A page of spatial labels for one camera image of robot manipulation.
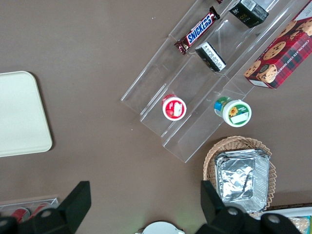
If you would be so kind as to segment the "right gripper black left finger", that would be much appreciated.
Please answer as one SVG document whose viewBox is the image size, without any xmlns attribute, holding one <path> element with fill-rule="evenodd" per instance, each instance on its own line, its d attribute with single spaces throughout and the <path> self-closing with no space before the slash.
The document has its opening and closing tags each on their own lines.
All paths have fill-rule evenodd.
<svg viewBox="0 0 312 234">
<path fill-rule="evenodd" d="M 46 208 L 18 227 L 19 234 L 74 234 L 91 207 L 89 181 L 81 181 L 56 208 Z"/>
</svg>

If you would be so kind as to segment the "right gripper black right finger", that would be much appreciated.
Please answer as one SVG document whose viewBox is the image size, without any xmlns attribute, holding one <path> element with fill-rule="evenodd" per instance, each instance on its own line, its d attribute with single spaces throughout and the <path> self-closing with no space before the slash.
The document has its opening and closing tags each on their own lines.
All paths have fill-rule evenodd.
<svg viewBox="0 0 312 234">
<path fill-rule="evenodd" d="M 239 208 L 225 206 L 210 181 L 201 181 L 200 203 L 206 218 L 198 234 L 257 234 L 259 221 Z"/>
</svg>

